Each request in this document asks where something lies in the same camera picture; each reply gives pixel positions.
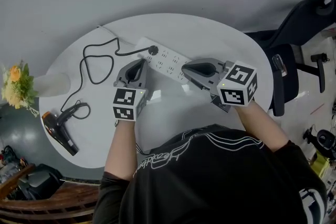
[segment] power outlet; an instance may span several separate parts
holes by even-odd
[[[133,55],[132,58],[134,60],[139,58],[146,59],[150,68],[173,80],[178,81],[181,84],[188,83],[188,80],[184,77],[181,68],[182,65],[190,62],[190,59],[146,37],[140,38],[138,44],[135,47],[135,50],[150,46],[157,46],[159,52],[156,55],[150,55],[148,51],[142,51],[136,55]]]

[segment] yellow flower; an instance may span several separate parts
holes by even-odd
[[[5,91],[2,94],[4,95],[9,105],[14,106],[16,109],[20,108],[21,98],[16,92],[14,92],[10,83],[6,86]]]
[[[21,77],[21,70],[17,66],[13,66],[10,69],[10,75],[11,75],[11,80],[13,82],[16,82],[20,79]]]

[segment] white round table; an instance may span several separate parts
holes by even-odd
[[[273,78],[268,59],[262,49],[245,34],[213,20],[182,14],[148,14],[117,20],[105,25],[120,38],[136,44],[141,37],[148,37],[159,44],[190,58],[213,57],[225,62],[240,60],[257,68],[258,90],[256,102],[267,111],[273,93]],[[79,62],[82,50],[88,44],[101,44],[114,36],[104,29],[97,28],[70,45],[50,66],[47,74],[66,73],[71,80],[68,94],[51,98],[40,98],[41,115],[46,111],[60,114],[60,108],[67,96],[80,85]],[[129,52],[134,47],[121,43],[120,52]],[[83,65],[83,88],[73,96],[65,108],[78,99],[91,106],[91,114],[85,120],[70,118],[66,128],[79,148],[71,156],[58,142],[49,138],[55,149],[68,161],[86,168],[105,165],[108,150],[115,131],[115,118],[112,112],[112,87],[119,70],[133,61],[131,56],[114,55],[117,44],[111,43],[99,48],[88,48],[86,54],[109,54],[114,58],[114,69],[110,77],[100,85],[93,85],[88,79]],[[89,68],[94,81],[105,77],[111,67],[111,59],[89,58]],[[142,111],[136,126],[136,139],[143,151],[160,146],[179,132],[195,127],[218,123],[243,129],[234,109],[225,113],[211,104],[207,91],[201,91],[191,83],[182,85],[154,70],[148,76],[149,91],[153,92],[150,101]]]

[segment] hair dryer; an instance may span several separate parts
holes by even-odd
[[[64,110],[59,117],[56,117],[49,111],[42,116],[42,121],[48,134],[60,143],[72,156],[75,156],[78,152],[78,147],[71,140],[64,123],[82,106],[87,106],[90,113],[90,107],[87,103],[78,103]]]

